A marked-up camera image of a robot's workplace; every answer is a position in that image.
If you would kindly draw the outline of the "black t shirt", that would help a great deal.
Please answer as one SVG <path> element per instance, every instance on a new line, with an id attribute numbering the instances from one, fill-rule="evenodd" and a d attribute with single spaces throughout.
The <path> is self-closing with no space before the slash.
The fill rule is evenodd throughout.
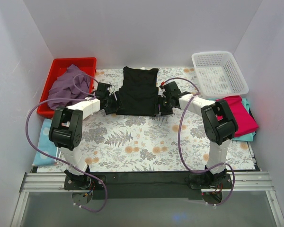
<path id="1" fill-rule="evenodd" d="M 150 70 L 123 68 L 123 85 L 119 88 L 121 107 L 117 115 L 155 116 L 158 109 L 157 74 L 159 69 Z"/>

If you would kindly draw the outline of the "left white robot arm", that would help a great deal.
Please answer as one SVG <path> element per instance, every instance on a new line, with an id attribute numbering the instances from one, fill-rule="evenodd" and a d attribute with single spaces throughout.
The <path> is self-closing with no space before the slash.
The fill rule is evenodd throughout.
<path id="1" fill-rule="evenodd" d="M 119 92 L 111 92 L 110 87 L 110 84 L 99 83 L 97 89 L 83 101 L 68 107 L 59 106 L 54 111 L 49 140 L 59 148 L 69 165 L 64 172 L 81 189 L 87 189 L 92 184 L 91 177 L 87 175 L 89 166 L 78 149 L 83 120 L 100 110 L 114 114 L 122 107 Z"/>

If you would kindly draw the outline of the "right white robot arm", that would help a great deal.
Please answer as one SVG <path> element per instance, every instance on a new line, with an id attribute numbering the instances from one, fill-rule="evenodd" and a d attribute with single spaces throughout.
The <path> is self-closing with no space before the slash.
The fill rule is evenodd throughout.
<path id="1" fill-rule="evenodd" d="M 191 188 L 222 187 L 223 183 L 232 186 L 227 174 L 226 157 L 230 141 L 238 125 L 235 117 L 224 100 L 210 101 L 200 98 L 198 94 L 181 92 L 176 82 L 162 82 L 163 95 L 159 98 L 159 110 L 165 114 L 174 108 L 190 111 L 202 117 L 204 131 L 210 141 L 208 161 L 204 170 L 194 171 L 184 165 L 190 172 L 188 182 Z"/>

